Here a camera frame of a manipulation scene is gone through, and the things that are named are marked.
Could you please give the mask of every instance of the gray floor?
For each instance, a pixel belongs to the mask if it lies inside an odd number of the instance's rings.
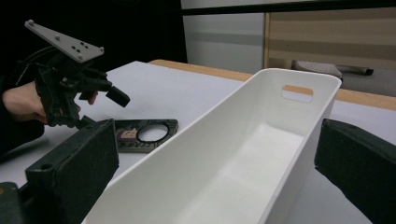
[[[358,69],[345,66],[337,66],[337,68],[343,73],[341,89],[396,97],[394,70],[374,69],[372,75],[365,76]]]

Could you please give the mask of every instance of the wooden table edge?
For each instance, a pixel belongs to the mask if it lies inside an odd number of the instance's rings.
[[[240,72],[234,72],[234,71],[223,70],[218,68],[205,67],[190,63],[177,63],[177,62],[166,61],[161,59],[154,60],[149,63],[163,67],[174,68],[177,70],[206,74],[215,77],[225,77],[240,81],[246,81],[252,76],[251,74],[247,74],[247,73],[240,73]],[[372,94],[368,92],[348,91],[348,90],[340,89],[337,92],[335,99],[338,101],[348,102],[357,105],[368,105],[377,108],[396,111],[396,97]]]

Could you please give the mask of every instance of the white table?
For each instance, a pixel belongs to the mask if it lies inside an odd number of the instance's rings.
[[[86,102],[80,115],[102,119],[177,119],[187,128],[243,81],[213,77],[148,63],[134,62],[108,72],[108,79],[131,97],[121,107],[100,92],[94,105]],[[396,145],[396,111],[335,101],[330,119],[357,125]],[[39,139],[14,149],[0,160],[0,182],[26,182],[24,170],[61,144],[77,129],[46,127]],[[146,154],[120,153],[120,175]],[[370,223],[370,221],[314,168],[290,212],[288,223]]]

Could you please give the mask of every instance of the dark background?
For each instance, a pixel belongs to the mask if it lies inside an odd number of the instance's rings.
[[[187,62],[182,17],[170,13],[181,9],[179,0],[24,0],[2,8],[3,67],[50,45],[24,27],[28,20],[104,47],[105,54],[93,59],[99,70],[133,61]]]

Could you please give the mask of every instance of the metal mounting plate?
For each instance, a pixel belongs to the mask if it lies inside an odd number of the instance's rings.
[[[78,63],[84,63],[105,53],[104,48],[98,48],[84,41],[53,31],[36,24],[32,20],[26,21],[25,27]]]

